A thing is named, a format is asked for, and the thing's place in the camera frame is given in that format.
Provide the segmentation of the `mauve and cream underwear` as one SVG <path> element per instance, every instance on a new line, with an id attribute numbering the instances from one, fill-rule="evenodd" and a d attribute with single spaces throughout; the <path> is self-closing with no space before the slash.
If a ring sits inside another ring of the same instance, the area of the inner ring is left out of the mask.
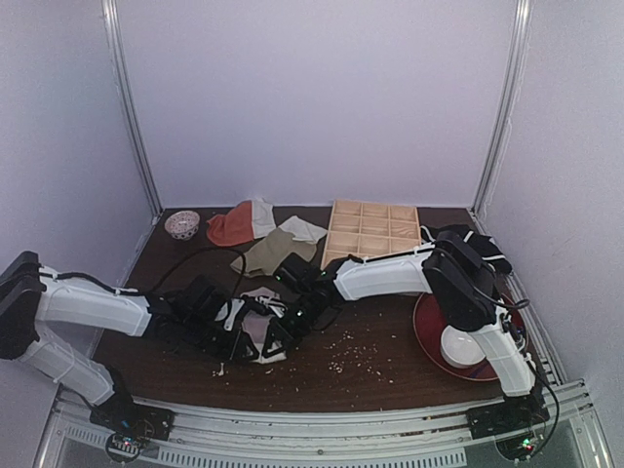
<path id="1" fill-rule="evenodd" d="M 274 292 L 266 287 L 260 287 L 255 290 L 246 292 L 247 297 L 252 297 L 257 300 L 267 299 L 279 302 L 281 297 L 277 292 Z M 258 356 L 252 359 L 252 363 L 260 365 L 268 365 L 285 361 L 288 356 L 285 352 L 281 352 L 275 356 L 265 358 L 262 355 L 262 349 L 264 347 L 267 329 L 270 322 L 270 316 L 260 315 L 257 312 L 250 311 L 243 319 L 242 329 L 250 337 L 254 349 L 258 352 Z"/>

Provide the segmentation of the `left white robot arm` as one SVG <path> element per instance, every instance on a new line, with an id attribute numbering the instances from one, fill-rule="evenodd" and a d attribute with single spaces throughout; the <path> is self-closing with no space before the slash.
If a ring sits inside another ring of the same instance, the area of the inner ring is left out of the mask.
<path id="1" fill-rule="evenodd" d="M 100 422 L 128 431 L 146 409 L 135 403 L 120 372 L 77 351 L 49 324 L 132 337 L 179 333 L 222 359 L 255 359 L 257 348 L 243 325 L 253 303 L 220 292 L 202 276 L 171 294 L 113 288 L 85 273 L 59 273 L 24 251 L 1 273 L 1 358 L 44 373 L 77 393 Z"/>

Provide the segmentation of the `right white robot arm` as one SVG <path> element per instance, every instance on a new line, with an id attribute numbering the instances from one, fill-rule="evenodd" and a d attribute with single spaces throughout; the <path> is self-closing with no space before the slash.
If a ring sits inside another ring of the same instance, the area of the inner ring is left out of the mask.
<path id="1" fill-rule="evenodd" d="M 432 243 L 406 253 L 373 259 L 349 255 L 333 260 L 324 270 L 290 253 L 274 276 L 298 298 L 282 316 L 268 321 L 260 347 L 262 358 L 296 346 L 327 309 L 342 302 L 428 293 L 435 297 L 449 326 L 475 339 L 503 391 L 502 403 L 473 410 L 469 418 L 473 429 L 494 435 L 548 420 L 543 397 L 546 383 L 511 319 L 512 311 L 529 302 L 504 302 L 494 267 L 458 234 L 443 231 Z"/>

